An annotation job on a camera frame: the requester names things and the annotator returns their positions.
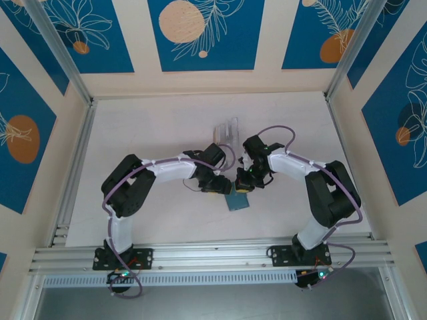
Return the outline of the clear tube rack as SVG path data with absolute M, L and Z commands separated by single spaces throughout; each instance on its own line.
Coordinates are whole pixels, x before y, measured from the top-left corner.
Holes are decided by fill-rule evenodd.
M 226 158 L 220 164 L 220 167 L 229 167 L 232 164 L 233 155 L 238 158 L 239 148 L 240 148 L 240 137 L 239 137 L 239 128 L 238 128 L 238 118 L 232 117 L 221 123 L 223 125 L 222 141 L 220 144 L 216 145 L 227 145 L 233 149 L 233 153 L 227 147 L 222 147 L 222 150 L 226 154 Z

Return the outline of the small circuit board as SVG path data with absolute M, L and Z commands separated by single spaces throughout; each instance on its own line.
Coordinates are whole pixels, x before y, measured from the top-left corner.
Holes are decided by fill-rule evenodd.
M 301 289 L 310 289 L 313 286 L 321 283 L 328 276 L 334 272 L 332 267 L 327 269 L 314 269 L 314 270 L 297 270 L 297 282 L 296 286 Z
M 134 277 L 129 271 L 112 271 L 107 274 L 107 284 L 132 284 Z

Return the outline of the aluminium corner post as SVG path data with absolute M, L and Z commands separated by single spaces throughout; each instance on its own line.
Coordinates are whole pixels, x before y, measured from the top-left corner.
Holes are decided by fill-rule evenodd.
M 93 97 L 83 82 L 76 64 L 71 58 L 42 4 L 38 0 L 22 0 L 22 2 L 31 20 L 39 30 L 42 38 L 45 40 L 67 78 L 85 104 L 90 107 L 93 102 Z
M 373 26 L 375 25 L 378 16 L 381 14 L 387 0 L 370 0 L 365 13 L 361 16 L 361 20 L 354 31 L 350 43 L 348 44 L 344 54 L 336 70 L 333 74 L 332 80 L 324 92 L 325 100 L 330 103 L 340 83 L 346 77 L 347 72 L 352 66 L 355 58 L 359 54 L 367 36 L 369 36 Z

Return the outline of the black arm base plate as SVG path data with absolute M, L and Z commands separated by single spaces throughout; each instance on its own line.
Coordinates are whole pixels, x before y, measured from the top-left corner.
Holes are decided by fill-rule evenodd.
M 153 249 L 135 249 L 133 247 L 119 256 L 131 270 L 150 270 L 153 262 Z M 114 255 L 110 247 L 97 248 L 93 259 L 94 271 L 113 271 L 123 269 L 123 264 Z
M 313 267 L 318 261 L 332 264 L 329 247 L 320 244 L 311 250 L 296 245 L 273 245 L 266 251 L 274 267 Z

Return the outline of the aluminium frame cross rail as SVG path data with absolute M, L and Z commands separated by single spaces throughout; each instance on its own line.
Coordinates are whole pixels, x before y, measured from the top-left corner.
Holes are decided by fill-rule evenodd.
M 355 252 L 351 267 L 389 267 L 395 258 L 385 240 L 367 233 L 338 234 L 330 238 L 332 265 L 341 267 Z M 290 237 L 151 244 L 153 272 L 271 270 L 266 251 L 272 245 L 289 245 Z M 37 248 L 29 272 L 32 275 L 90 274 L 94 247 Z

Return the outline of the aluminium side rail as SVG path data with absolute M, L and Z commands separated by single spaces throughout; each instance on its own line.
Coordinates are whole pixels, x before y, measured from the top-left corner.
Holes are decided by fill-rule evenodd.
M 85 112 L 81 128 L 79 130 L 79 135 L 77 136 L 75 148 L 73 150 L 70 166 L 65 176 L 65 184 L 55 211 L 55 218 L 49 230 L 49 236 L 45 242 L 47 247 L 52 247 L 55 244 L 55 235 L 58 227 L 64 225 L 65 228 L 67 228 L 71 222 L 83 163 L 95 119 L 97 104 L 98 100 L 93 99 Z
M 375 239 L 382 239 L 383 234 L 380 230 L 377 207 L 374 204 L 374 198 L 370 194 L 370 188 L 367 183 L 367 173 L 365 168 L 365 152 L 366 148 L 361 143 L 356 131 L 355 124 L 350 119 L 351 117 L 342 115 L 342 112 L 330 101 L 327 101 L 327 106 L 330 111 L 331 118 L 334 122 L 338 137 L 346 161 L 351 171 L 356 189 L 359 192 L 365 216 L 368 220 L 372 235 Z

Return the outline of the aluminium frame leg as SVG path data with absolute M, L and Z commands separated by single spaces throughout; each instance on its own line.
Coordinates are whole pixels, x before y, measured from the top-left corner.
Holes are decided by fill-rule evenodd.
M 379 267 L 380 276 L 387 295 L 387 299 L 393 314 L 394 320 L 410 320 L 406 313 L 406 308 L 398 290 L 397 282 L 393 276 L 392 268 Z
M 19 296 L 14 320 L 34 320 L 40 302 L 44 275 L 28 275 L 25 277 L 23 289 Z

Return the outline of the blue card holder wallet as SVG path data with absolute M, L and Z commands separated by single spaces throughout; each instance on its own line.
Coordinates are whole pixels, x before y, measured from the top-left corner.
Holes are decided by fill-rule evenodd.
M 231 212 L 245 209 L 250 206 L 250 203 L 248 201 L 248 196 L 246 193 L 233 192 L 229 195 L 225 195 L 225 200 L 226 200 L 228 209 Z

